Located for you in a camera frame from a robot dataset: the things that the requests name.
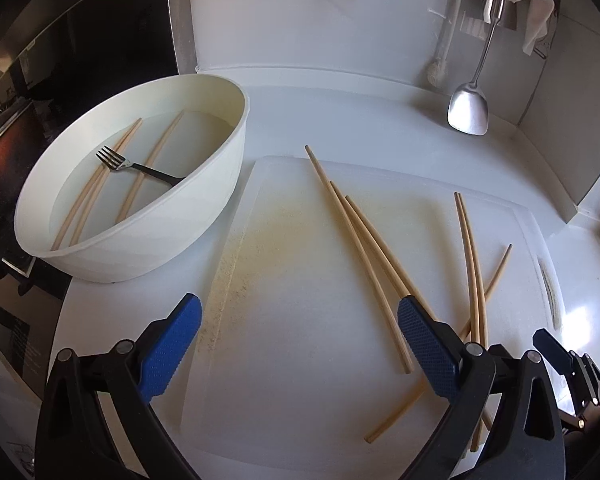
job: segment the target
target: hanging brush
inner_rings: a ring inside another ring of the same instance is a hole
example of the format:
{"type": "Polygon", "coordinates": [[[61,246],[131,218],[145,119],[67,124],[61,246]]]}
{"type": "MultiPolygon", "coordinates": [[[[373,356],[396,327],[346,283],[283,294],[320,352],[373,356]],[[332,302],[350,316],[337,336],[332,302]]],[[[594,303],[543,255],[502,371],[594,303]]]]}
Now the hanging brush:
{"type": "Polygon", "coordinates": [[[449,55],[449,49],[451,48],[451,40],[456,30],[456,24],[458,23],[458,14],[460,13],[460,3],[462,0],[455,0],[453,9],[451,11],[451,22],[449,27],[449,33],[443,43],[442,56],[434,59],[427,67],[427,79],[429,82],[440,88],[446,77],[446,57],[449,55]]]}

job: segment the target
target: silver bolt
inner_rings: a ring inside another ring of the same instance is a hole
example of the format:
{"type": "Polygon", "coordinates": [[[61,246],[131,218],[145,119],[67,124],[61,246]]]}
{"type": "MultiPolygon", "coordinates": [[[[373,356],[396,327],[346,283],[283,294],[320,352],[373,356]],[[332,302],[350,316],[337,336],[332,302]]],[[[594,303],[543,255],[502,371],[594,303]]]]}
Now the silver bolt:
{"type": "Polygon", "coordinates": [[[134,342],[129,339],[123,339],[116,345],[116,352],[119,354],[128,354],[134,349],[134,342]]]}
{"type": "Polygon", "coordinates": [[[542,361],[542,356],[536,352],[535,350],[530,350],[526,356],[529,358],[529,360],[533,363],[539,363],[542,361]]]}
{"type": "Polygon", "coordinates": [[[467,343],[466,351],[469,352],[469,354],[474,355],[476,357],[482,355],[482,347],[478,345],[478,343],[467,343]]]}
{"type": "Polygon", "coordinates": [[[63,348],[58,352],[58,361],[62,361],[64,363],[65,361],[68,361],[73,354],[74,353],[70,348],[63,348]]]}

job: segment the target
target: cloth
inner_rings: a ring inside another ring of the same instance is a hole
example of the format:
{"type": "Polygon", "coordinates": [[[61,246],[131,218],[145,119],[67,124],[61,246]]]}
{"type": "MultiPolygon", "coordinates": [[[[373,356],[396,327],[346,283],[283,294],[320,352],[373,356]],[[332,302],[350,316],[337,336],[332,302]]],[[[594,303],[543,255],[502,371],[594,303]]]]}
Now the cloth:
{"type": "MultiPolygon", "coordinates": [[[[510,2],[519,2],[521,0],[509,0],[510,2]]],[[[522,51],[531,56],[536,45],[536,40],[540,40],[547,35],[547,21],[554,12],[554,0],[531,0],[529,3],[529,13],[526,17],[525,41],[522,44],[522,51]]]]}

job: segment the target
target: fork handle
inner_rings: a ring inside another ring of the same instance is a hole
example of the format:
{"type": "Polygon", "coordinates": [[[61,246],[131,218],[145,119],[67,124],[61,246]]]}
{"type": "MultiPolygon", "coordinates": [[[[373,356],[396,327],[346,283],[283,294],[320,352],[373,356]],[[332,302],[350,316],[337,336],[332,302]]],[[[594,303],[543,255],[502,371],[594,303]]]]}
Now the fork handle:
{"type": "Polygon", "coordinates": [[[143,166],[142,164],[132,164],[131,167],[134,168],[135,170],[142,171],[144,174],[147,174],[149,176],[157,178],[158,180],[166,182],[171,187],[176,186],[179,182],[182,182],[184,180],[184,178],[178,178],[176,176],[167,175],[166,173],[163,173],[158,170],[154,170],[153,168],[148,168],[146,166],[143,166]]]}

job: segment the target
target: fork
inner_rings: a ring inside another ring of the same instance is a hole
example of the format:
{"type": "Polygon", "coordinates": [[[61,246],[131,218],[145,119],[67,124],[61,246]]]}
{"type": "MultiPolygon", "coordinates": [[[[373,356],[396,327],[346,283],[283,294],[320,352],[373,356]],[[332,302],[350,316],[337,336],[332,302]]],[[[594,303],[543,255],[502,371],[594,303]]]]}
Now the fork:
{"type": "Polygon", "coordinates": [[[176,186],[179,182],[184,180],[176,176],[167,175],[161,171],[148,168],[142,164],[136,164],[131,162],[128,158],[120,155],[115,150],[112,150],[109,146],[103,146],[102,149],[96,153],[96,156],[107,166],[111,171],[124,170],[126,168],[133,168],[134,170],[142,171],[144,174],[157,178],[163,182],[166,182],[171,187],[176,186]]]}

